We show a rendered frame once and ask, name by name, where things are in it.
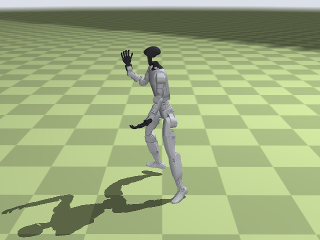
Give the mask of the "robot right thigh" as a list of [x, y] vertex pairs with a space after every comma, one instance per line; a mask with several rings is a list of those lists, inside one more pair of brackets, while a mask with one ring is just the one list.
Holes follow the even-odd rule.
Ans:
[[145, 127], [145, 139], [147, 142], [152, 143], [156, 140], [156, 135], [152, 132], [157, 125], [160, 123], [160, 120], [162, 119], [160, 112], [156, 113], [155, 118], [153, 119], [153, 123], [149, 124], [148, 126]]

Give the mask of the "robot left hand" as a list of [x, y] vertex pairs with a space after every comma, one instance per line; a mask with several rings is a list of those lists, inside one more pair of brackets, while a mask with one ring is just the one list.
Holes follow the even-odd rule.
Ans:
[[148, 126], [150, 123], [152, 123], [152, 119], [150, 118], [150, 119], [148, 119], [148, 120], [144, 120], [143, 121], [143, 123], [141, 123], [141, 124], [138, 124], [137, 126], [133, 126], [133, 125], [129, 125], [130, 126], [130, 128], [132, 128], [132, 129], [140, 129], [140, 128], [143, 128], [144, 126]]

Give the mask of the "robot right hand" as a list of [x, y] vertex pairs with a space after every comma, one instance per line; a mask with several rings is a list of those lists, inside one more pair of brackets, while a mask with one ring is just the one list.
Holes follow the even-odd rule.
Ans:
[[[128, 71], [128, 70], [127, 70], [127, 67], [128, 67], [128, 66], [131, 66], [131, 67], [132, 67], [131, 59], [132, 59], [133, 53], [131, 53], [131, 56], [130, 56], [129, 51], [130, 51], [130, 50], [128, 50], [128, 51], [125, 50], [125, 51], [123, 51], [123, 53], [121, 52], [121, 57], [122, 57], [123, 62], [125, 63], [125, 69], [126, 69], [126, 71]], [[125, 56], [125, 55], [126, 55], [126, 56]], [[124, 56], [124, 57], [123, 57], [123, 56]], [[132, 67], [132, 69], [133, 69], [133, 67]]]

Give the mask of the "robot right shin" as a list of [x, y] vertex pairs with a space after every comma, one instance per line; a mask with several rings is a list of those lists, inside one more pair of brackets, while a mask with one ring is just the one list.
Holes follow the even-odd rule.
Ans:
[[[144, 137], [145, 137], [145, 141], [146, 141], [146, 136], [144, 136]], [[159, 149], [159, 144], [158, 144], [157, 138], [155, 139], [154, 142], [147, 142], [146, 141], [146, 144], [147, 144], [148, 149], [149, 149], [150, 153], [152, 154], [156, 164], [160, 164], [160, 162], [161, 162], [160, 155], [159, 155], [160, 149]]]

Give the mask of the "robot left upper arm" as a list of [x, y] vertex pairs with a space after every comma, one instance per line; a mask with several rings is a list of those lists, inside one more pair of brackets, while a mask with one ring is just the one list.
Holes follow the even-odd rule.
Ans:
[[156, 73], [155, 77], [156, 81], [156, 93], [157, 96], [154, 96], [153, 103], [158, 104], [160, 98], [163, 99], [164, 91], [165, 91], [165, 83], [166, 83], [166, 76], [163, 72]]

